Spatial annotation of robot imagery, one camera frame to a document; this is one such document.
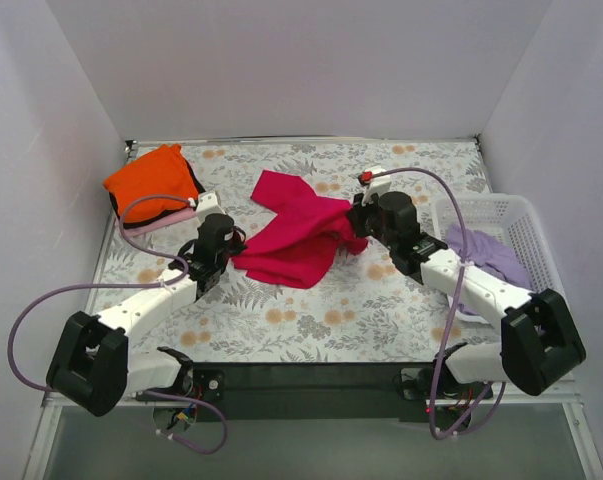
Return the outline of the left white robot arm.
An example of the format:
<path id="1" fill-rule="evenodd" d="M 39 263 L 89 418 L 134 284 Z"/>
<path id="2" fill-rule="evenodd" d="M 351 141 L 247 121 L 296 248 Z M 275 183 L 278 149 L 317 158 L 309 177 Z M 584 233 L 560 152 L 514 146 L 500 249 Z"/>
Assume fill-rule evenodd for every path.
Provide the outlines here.
<path id="1" fill-rule="evenodd" d="M 206 217 L 158 278 L 95 315 L 79 311 L 65 323 L 46 375 L 46 384 L 100 417 L 132 395 L 186 398 L 194 386 L 194 363 L 169 347 L 133 354 L 137 341 L 175 312 L 200 300 L 225 273 L 231 255 L 245 245 L 234 220 Z"/>

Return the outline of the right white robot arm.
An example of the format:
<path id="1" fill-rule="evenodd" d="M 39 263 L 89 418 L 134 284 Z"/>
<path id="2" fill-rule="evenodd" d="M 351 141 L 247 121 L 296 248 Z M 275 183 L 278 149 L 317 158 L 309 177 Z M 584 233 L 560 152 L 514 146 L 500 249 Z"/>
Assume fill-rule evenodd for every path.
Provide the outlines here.
<path id="1" fill-rule="evenodd" d="M 456 397 L 474 382 L 506 382 L 538 396 L 586 359 L 564 298 L 552 289 L 533 293 L 462 263 L 444 242 L 420 228 L 411 198 L 402 192 L 359 193 L 347 214 L 359 237 L 379 241 L 403 275 L 463 305 L 499 334 L 497 343 L 459 344 L 439 355 L 435 389 Z"/>

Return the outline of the magenta t shirt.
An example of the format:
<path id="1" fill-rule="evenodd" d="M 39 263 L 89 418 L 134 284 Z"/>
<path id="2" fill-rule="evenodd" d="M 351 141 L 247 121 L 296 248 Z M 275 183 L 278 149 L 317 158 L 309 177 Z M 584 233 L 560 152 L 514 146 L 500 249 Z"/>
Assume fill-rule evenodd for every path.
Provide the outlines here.
<path id="1" fill-rule="evenodd" d="M 251 200 L 275 217 L 233 258 L 234 267 L 250 279 L 310 289 L 326 275 L 341 248 L 359 255 L 368 245 L 347 219 L 348 201 L 319 196 L 298 176 L 263 171 Z"/>

